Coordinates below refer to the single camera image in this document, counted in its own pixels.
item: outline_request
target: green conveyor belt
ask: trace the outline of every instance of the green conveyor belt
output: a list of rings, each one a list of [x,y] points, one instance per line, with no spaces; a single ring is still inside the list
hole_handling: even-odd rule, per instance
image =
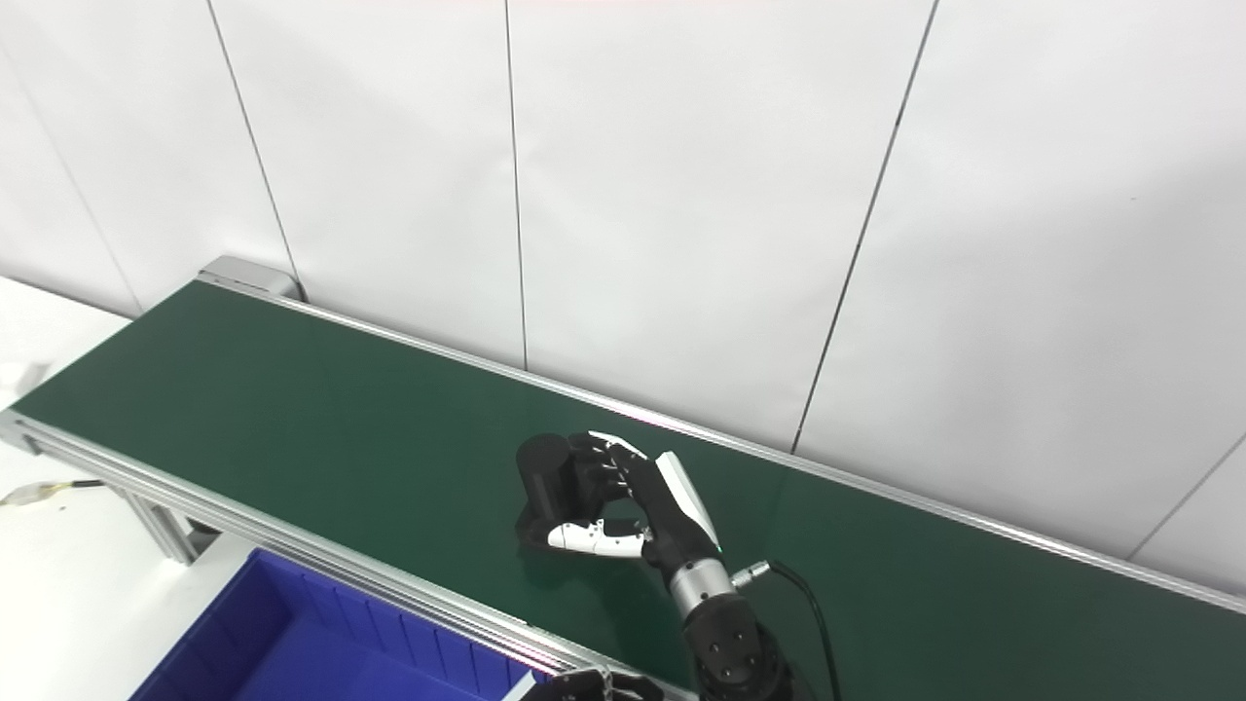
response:
[[[849,701],[1246,699],[1246,616],[203,281],[16,408],[685,686],[644,565],[517,548],[527,437],[675,451],[729,569],[817,591]],[[748,596],[825,700],[804,600]]]

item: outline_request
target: black cable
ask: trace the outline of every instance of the black cable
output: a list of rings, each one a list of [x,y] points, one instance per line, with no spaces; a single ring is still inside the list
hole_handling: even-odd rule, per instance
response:
[[[831,701],[842,701],[844,697],[840,696],[840,672],[835,669],[835,656],[831,654],[831,635],[826,631],[826,619],[822,618],[822,608],[817,605],[814,590],[809,588],[809,583],[804,578],[782,563],[770,560],[770,569],[779,576],[795,584],[801,594],[805,595],[805,599],[809,600],[809,608],[814,610],[814,619],[817,621],[817,633],[822,636],[822,652],[826,655],[826,674],[831,679]]]

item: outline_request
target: white table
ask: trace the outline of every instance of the white table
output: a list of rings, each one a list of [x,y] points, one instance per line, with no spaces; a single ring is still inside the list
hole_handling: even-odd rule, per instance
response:
[[[41,364],[54,375],[126,322],[0,278],[0,364]],[[0,390],[0,408],[15,400]],[[87,477],[0,443],[0,497]],[[178,565],[103,488],[0,507],[0,699],[128,699],[252,548],[222,535],[193,565]]]

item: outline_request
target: metal leg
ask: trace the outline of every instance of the metal leg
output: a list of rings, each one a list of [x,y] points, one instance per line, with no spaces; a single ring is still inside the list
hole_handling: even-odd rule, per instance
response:
[[[152,535],[166,558],[189,565],[199,557],[202,549],[191,543],[189,537],[182,530],[172,512],[120,487],[112,486],[112,491],[120,494],[135,510],[138,520],[147,528],[147,533]]]

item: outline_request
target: cable connector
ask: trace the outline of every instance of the cable connector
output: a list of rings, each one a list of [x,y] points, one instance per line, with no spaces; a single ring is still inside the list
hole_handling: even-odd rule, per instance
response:
[[[744,589],[753,584],[753,580],[770,572],[770,563],[760,560],[731,575],[731,586]]]
[[[0,507],[25,507],[26,504],[42,502],[62,489],[76,489],[83,487],[103,487],[103,483],[97,479],[77,479],[74,482],[36,482],[35,484],[19,487],[17,489],[10,492],[7,497],[0,499]]]

